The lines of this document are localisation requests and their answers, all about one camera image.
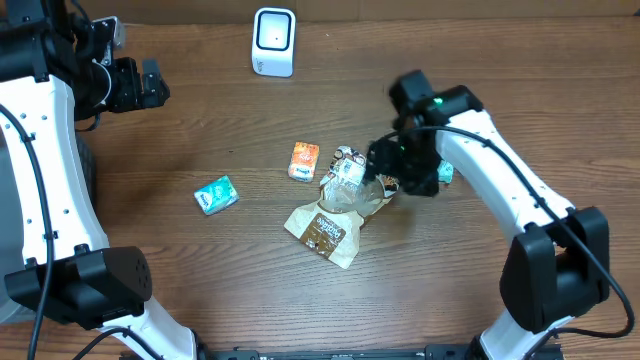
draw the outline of wooden table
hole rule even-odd
[[[365,227],[342,270],[283,228],[318,198],[286,169],[294,142],[365,150],[390,130],[388,86],[423,69],[436,89],[468,85],[528,164],[611,226],[611,268],[640,310],[640,22],[637,18],[300,24],[291,79],[256,76],[251,25],[130,26],[126,55],[158,59],[161,109],[106,114],[85,136],[98,161],[98,217],[112,246],[135,245],[154,293],[213,349],[260,351],[466,343],[503,308],[507,248],[456,176],[434,199],[399,195]],[[241,200],[206,217],[193,191],[229,175]],[[614,295],[576,325],[616,330]],[[23,358],[31,324],[0,330]],[[40,358],[69,359],[94,336],[46,321]],[[563,336],[568,359],[640,357],[640,338]],[[114,359],[107,340],[89,359]]]

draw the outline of brown and white package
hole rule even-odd
[[[398,191],[395,178],[379,175],[362,182],[366,158],[341,146],[320,182],[320,199],[297,208],[284,224],[318,254],[346,269],[360,248],[360,228]]]

